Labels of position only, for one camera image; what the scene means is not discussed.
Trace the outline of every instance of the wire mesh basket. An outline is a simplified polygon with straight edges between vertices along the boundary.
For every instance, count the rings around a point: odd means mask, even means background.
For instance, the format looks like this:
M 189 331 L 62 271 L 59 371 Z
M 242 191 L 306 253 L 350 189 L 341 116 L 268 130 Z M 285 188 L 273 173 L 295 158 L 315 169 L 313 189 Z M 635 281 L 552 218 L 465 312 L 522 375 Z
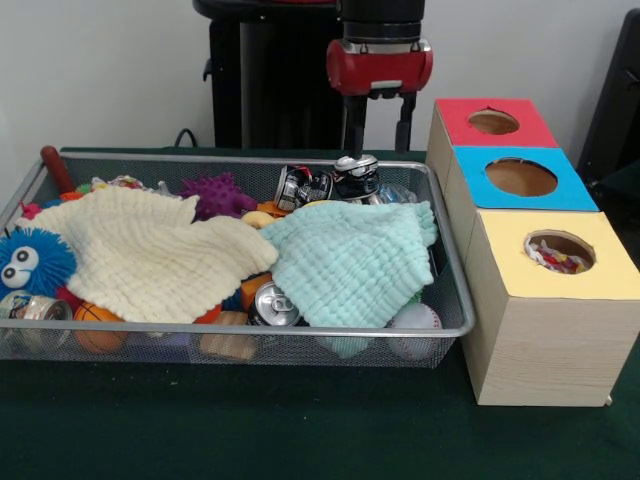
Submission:
M 63 151 L 62 156 L 76 184 L 89 182 L 94 176 L 110 179 L 126 173 L 149 186 L 164 180 L 171 191 L 177 191 L 182 179 L 232 172 L 243 191 L 259 202 L 273 198 L 283 165 L 308 165 L 327 172 L 333 165 L 333 160 L 166 155 L 162 151 L 153 154 Z M 435 368 L 455 339 L 473 327 L 473 304 L 435 175 L 421 163 L 380 161 L 379 165 L 383 183 L 403 185 L 415 192 L 420 201 L 431 202 L 440 235 L 429 249 L 435 281 L 424 288 L 422 303 L 436 311 L 441 329 L 0 319 L 0 359 Z M 0 215 L 0 225 L 9 231 L 13 229 L 21 213 L 20 202 L 44 203 L 55 198 L 53 180 L 44 165 L 37 164 Z M 98 332 L 112 336 L 121 347 L 111 352 L 88 349 L 85 336 Z M 409 353 L 398 355 L 399 349 Z M 351 350 L 362 351 L 342 356 L 335 353 Z

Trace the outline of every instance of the knit cloth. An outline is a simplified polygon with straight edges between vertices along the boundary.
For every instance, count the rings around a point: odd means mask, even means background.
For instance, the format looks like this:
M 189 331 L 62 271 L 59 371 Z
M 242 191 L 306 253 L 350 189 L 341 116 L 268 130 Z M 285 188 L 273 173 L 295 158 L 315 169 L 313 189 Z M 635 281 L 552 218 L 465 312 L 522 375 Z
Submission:
M 111 187 L 20 223 L 71 246 L 78 269 L 68 288 L 78 297 L 130 322 L 192 323 L 278 256 L 241 220 L 191 224 L 196 203 Z
M 325 203 L 260 232 L 280 253 L 274 282 L 313 327 L 384 327 L 433 282 L 427 247 L 437 229 L 428 202 Z

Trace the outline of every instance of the mint green knit blanket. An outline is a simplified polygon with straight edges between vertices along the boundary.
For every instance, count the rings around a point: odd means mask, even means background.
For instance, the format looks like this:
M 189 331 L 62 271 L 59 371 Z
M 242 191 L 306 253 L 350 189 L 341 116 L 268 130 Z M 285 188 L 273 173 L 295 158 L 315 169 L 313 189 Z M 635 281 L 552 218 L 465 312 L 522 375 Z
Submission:
M 313 327 L 384 327 L 433 282 L 427 247 L 437 228 L 428 202 L 323 203 L 260 232 L 279 252 L 276 285 Z

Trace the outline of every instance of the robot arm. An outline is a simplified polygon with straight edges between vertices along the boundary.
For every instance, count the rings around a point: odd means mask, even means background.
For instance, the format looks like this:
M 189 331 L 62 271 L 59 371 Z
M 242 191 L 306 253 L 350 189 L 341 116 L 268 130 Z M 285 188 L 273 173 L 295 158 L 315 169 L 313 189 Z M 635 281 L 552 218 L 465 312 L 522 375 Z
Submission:
M 396 151 L 406 152 L 417 92 L 428 82 L 433 53 L 421 38 L 425 0 L 338 0 L 344 34 L 327 52 L 331 86 L 344 96 L 345 147 L 362 156 L 367 100 L 403 99 Z

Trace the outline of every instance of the white wall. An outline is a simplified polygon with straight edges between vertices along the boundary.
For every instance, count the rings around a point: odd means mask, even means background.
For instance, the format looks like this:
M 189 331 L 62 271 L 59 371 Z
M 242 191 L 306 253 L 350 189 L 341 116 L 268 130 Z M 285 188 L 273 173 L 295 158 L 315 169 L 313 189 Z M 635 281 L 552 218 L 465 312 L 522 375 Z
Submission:
M 434 50 L 412 148 L 425 149 L 437 97 L 531 98 L 577 162 L 609 61 L 637 0 L 427 0 Z M 396 108 L 393 115 L 388 108 Z M 393 145 L 399 106 L 369 102 L 369 148 Z
M 635 0 L 427 0 L 433 99 L 530 97 L 577 160 L 625 12 Z M 0 204 L 54 145 L 162 146 L 182 127 L 211 144 L 208 20 L 189 0 L 2 0 Z M 372 102 L 366 146 L 393 148 L 399 107 Z
M 190 0 L 1 4 L 0 206 L 48 143 L 164 146 L 190 127 L 213 144 L 209 22 Z

